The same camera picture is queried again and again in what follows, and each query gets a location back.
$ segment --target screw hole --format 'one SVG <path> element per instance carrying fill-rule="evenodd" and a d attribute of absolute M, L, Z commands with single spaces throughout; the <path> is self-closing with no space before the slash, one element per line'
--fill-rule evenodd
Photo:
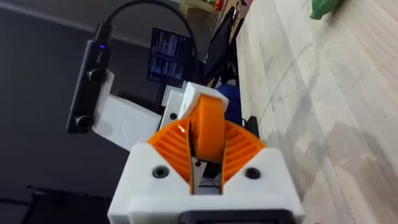
<path fill-rule="evenodd" d="M 172 119 L 172 120 L 177 119 L 177 114 L 176 113 L 171 113 L 170 114 L 170 119 Z"/>
<path fill-rule="evenodd" d="M 249 179 L 256 180 L 261 177 L 261 173 L 258 169 L 250 167 L 246 169 L 245 176 Z"/>
<path fill-rule="evenodd" d="M 155 178 L 161 179 L 164 177 L 167 177 L 169 174 L 169 168 L 166 166 L 157 166 L 155 169 L 152 171 L 152 175 Z"/>

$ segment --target wooden table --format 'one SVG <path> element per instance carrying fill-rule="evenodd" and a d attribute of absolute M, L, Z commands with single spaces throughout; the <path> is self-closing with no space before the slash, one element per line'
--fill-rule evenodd
<path fill-rule="evenodd" d="M 255 0 L 237 39 L 244 118 L 278 147 L 304 223 L 398 223 L 398 1 Z"/>

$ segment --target cable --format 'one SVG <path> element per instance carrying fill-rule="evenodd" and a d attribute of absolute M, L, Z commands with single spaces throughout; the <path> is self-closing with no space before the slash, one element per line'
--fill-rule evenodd
<path fill-rule="evenodd" d="M 188 33 L 190 35 L 190 37 L 193 40 L 193 53 L 194 53 L 194 57 L 195 57 L 195 78 L 199 78 L 198 76 L 198 71 L 199 71 L 199 58 L 198 58 L 198 49 L 197 49 L 197 43 L 195 40 L 195 37 L 193 35 L 193 32 L 191 30 L 191 27 L 189 26 L 187 20 L 184 18 L 184 16 L 181 14 L 181 12 L 179 12 L 178 10 L 174 9 L 172 6 L 161 2 L 159 0 L 134 0 L 134 1 L 129 1 L 121 6 L 119 6 L 117 9 L 115 9 L 109 16 L 108 18 L 105 20 L 105 23 L 107 24 L 112 24 L 113 19 L 123 10 L 127 9 L 128 7 L 131 6 L 136 6 L 139 4 L 155 4 L 157 6 L 161 6 L 164 7 L 172 12 L 174 12 L 174 14 L 176 14 L 178 16 L 179 19 L 181 19 L 181 21 L 184 23 L 185 27 L 188 30 Z"/>

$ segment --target orange jaw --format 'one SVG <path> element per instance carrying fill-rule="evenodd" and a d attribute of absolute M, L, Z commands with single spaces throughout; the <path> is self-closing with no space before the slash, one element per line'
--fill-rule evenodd
<path fill-rule="evenodd" d="M 191 157 L 221 164 L 221 188 L 265 145 L 244 128 L 224 119 L 221 100 L 202 95 L 189 117 L 175 121 L 148 140 L 154 149 L 191 185 Z"/>

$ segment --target green object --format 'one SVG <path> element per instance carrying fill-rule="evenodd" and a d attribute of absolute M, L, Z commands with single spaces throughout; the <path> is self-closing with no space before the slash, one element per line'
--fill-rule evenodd
<path fill-rule="evenodd" d="M 340 0 L 312 0 L 312 19 L 322 19 L 322 16 L 336 9 Z"/>

